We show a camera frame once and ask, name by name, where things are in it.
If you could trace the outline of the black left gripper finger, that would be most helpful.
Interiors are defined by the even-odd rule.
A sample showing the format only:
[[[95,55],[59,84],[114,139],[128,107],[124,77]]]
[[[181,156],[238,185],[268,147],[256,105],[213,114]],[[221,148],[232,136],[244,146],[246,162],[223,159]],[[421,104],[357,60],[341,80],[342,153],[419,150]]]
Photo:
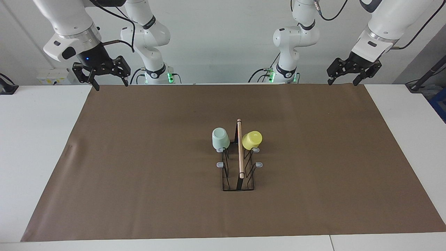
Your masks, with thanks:
[[[328,85],[332,85],[340,76],[350,73],[350,68],[350,61],[347,59],[342,60],[341,58],[336,58],[326,70],[328,74]]]
[[[382,67],[381,62],[375,62],[371,67],[356,67],[358,75],[353,80],[353,85],[358,86],[360,82],[366,78],[372,78]]]

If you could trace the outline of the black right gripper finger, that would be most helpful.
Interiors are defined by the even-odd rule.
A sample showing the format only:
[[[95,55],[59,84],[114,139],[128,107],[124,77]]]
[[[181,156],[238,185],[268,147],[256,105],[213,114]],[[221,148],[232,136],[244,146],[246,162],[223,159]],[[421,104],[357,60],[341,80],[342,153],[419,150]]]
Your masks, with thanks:
[[[99,84],[95,80],[95,67],[88,67],[81,64],[80,62],[74,62],[72,65],[72,70],[80,83],[90,84],[96,91],[99,91]]]
[[[124,86],[129,86],[129,75],[131,68],[129,67],[124,57],[118,56],[117,58],[113,59],[113,65],[113,74],[121,78]]]

